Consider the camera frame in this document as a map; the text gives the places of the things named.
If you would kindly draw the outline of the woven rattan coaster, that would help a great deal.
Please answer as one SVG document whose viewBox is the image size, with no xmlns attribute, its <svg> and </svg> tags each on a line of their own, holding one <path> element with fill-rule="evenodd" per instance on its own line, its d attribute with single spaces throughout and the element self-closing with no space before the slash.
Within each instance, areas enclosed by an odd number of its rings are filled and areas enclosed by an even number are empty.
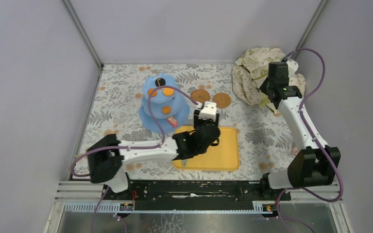
<svg viewBox="0 0 373 233">
<path fill-rule="evenodd" d="M 212 101 L 217 104 L 217 107 L 224 109 L 231 104 L 231 98 L 226 93 L 217 93 L 214 95 Z"/>
<path fill-rule="evenodd" d="M 206 101 L 210 101 L 210 95 L 209 93 L 204 90 L 204 89 L 197 89 L 197 90 L 194 90 L 190 97 L 197 101 L 197 102 L 201 102 L 201 103 L 204 103 Z"/>
</svg>

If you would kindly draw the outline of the pink cake slice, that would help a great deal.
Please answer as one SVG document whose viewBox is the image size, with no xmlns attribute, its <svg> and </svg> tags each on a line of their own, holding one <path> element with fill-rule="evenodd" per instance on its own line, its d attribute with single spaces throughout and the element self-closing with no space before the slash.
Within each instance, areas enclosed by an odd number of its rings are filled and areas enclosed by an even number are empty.
<svg viewBox="0 0 373 233">
<path fill-rule="evenodd" d="M 167 122 L 168 122 L 169 125 L 172 126 L 173 128 L 176 128 L 176 127 L 178 127 L 178 125 L 179 125 L 178 121 L 177 121 L 174 117 L 172 117 L 172 116 L 170 116 L 170 117 L 167 118 Z"/>
</svg>

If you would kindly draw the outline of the blue three-tier cake stand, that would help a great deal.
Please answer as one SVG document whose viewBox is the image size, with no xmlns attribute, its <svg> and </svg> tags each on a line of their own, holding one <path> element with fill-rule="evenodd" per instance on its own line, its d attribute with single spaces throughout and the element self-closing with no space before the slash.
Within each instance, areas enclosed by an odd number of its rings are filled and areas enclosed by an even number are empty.
<svg viewBox="0 0 373 233">
<path fill-rule="evenodd" d="M 166 84 L 164 86 L 156 87 L 155 80 L 157 78 L 164 78 L 166 80 Z M 178 88 L 179 86 L 173 76 L 164 73 L 157 73 L 154 76 L 149 76 L 142 87 L 144 96 L 141 99 L 142 104 L 139 109 L 139 116 L 143 127 L 154 133 L 160 133 L 160 129 L 157 123 L 154 122 L 152 115 L 156 117 L 164 133 L 171 133 L 187 122 L 190 112 L 190 107 L 185 99 L 185 96 L 174 90 L 174 94 L 172 96 L 165 97 L 162 93 L 162 90 L 165 87 Z M 154 88 L 158 91 L 156 97 L 148 97 L 147 92 L 151 88 Z M 162 113 L 162 108 L 164 106 L 171 107 L 171 112 L 169 114 Z M 178 121 L 178 127 L 173 128 L 169 125 L 169 123 L 167 122 L 167 118 L 170 116 L 174 117 Z"/>
</svg>

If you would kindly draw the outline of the orange flower cookie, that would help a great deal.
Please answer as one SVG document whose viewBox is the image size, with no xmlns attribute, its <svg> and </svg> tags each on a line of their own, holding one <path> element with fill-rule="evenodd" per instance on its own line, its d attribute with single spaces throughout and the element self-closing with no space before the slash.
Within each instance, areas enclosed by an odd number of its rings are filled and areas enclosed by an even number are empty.
<svg viewBox="0 0 373 233">
<path fill-rule="evenodd" d="M 169 114 L 171 112 L 171 107 L 170 106 L 164 106 L 162 108 L 162 113 L 163 114 Z"/>
</svg>

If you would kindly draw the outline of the yellow serving tray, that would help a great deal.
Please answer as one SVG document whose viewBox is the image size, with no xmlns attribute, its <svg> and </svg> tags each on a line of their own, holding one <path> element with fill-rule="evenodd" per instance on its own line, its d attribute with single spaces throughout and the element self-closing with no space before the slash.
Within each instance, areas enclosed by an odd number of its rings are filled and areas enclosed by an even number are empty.
<svg viewBox="0 0 373 233">
<path fill-rule="evenodd" d="M 206 153 L 187 159 L 186 165 L 181 160 L 172 162 L 176 169 L 235 171 L 239 168 L 239 148 L 237 131 L 231 127 L 220 127 L 220 142 L 210 146 Z"/>
</svg>

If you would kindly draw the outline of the orange waffle cookie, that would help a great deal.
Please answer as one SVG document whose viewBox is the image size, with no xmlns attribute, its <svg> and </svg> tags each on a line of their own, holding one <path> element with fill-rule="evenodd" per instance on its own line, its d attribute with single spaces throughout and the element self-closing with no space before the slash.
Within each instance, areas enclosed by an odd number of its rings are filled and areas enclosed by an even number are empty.
<svg viewBox="0 0 373 233">
<path fill-rule="evenodd" d="M 165 87 L 163 88 L 162 93 L 165 97 L 170 97 L 174 94 L 174 90 L 172 88 Z"/>
</svg>

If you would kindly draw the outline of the black round cookie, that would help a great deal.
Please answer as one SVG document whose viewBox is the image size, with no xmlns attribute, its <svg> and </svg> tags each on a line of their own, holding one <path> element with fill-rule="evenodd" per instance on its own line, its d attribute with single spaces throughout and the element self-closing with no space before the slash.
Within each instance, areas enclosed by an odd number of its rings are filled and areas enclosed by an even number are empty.
<svg viewBox="0 0 373 233">
<path fill-rule="evenodd" d="M 164 78 L 157 78 L 155 80 L 156 87 L 164 86 L 165 84 L 166 84 L 166 80 Z"/>
</svg>

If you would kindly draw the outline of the green paper cup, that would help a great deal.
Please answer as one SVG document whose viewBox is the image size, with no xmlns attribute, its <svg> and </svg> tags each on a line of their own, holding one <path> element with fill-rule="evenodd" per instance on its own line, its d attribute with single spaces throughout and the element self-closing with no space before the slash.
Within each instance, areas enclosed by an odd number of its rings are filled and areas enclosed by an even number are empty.
<svg viewBox="0 0 373 233">
<path fill-rule="evenodd" d="M 266 107 L 271 103 L 269 100 L 268 96 L 266 94 L 260 93 L 260 106 L 261 107 Z"/>
</svg>

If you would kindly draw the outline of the orange round cookie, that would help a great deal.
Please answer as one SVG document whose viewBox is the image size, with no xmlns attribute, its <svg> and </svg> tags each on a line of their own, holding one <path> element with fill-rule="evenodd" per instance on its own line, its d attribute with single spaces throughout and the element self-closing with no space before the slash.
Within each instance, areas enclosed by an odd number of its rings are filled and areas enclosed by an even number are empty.
<svg viewBox="0 0 373 233">
<path fill-rule="evenodd" d="M 155 90 L 154 88 L 151 88 L 151 89 L 148 90 L 147 94 L 148 94 L 148 97 L 153 98 L 153 97 L 156 97 L 156 96 L 157 96 L 158 91 Z"/>
</svg>

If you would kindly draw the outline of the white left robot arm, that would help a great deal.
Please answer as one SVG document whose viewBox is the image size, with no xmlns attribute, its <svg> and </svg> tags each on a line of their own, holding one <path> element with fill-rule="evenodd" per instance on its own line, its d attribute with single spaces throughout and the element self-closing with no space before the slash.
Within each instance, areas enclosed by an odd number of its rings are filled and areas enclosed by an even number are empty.
<svg viewBox="0 0 373 233">
<path fill-rule="evenodd" d="M 206 153 L 210 146 L 219 144 L 218 113 L 204 117 L 204 110 L 195 110 L 193 130 L 174 134 L 161 146 L 157 141 L 120 141 L 108 134 L 87 152 L 91 183 L 103 183 L 117 198 L 124 200 L 131 194 L 129 176 L 123 165 L 150 160 L 187 160 Z"/>
</svg>

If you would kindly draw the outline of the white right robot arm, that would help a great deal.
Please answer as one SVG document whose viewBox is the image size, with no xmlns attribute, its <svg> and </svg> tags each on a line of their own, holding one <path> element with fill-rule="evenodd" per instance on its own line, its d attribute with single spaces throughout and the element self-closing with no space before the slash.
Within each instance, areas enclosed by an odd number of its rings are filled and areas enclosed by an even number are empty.
<svg viewBox="0 0 373 233">
<path fill-rule="evenodd" d="M 269 63 L 268 76 L 260 89 L 283 116 L 298 149 L 287 169 L 262 176 L 260 196 L 271 200 L 279 189 L 330 185 L 336 175 L 334 168 L 339 164 L 340 151 L 329 146 L 317 132 L 302 106 L 302 93 L 298 87 L 289 85 L 289 63 Z"/>
</svg>

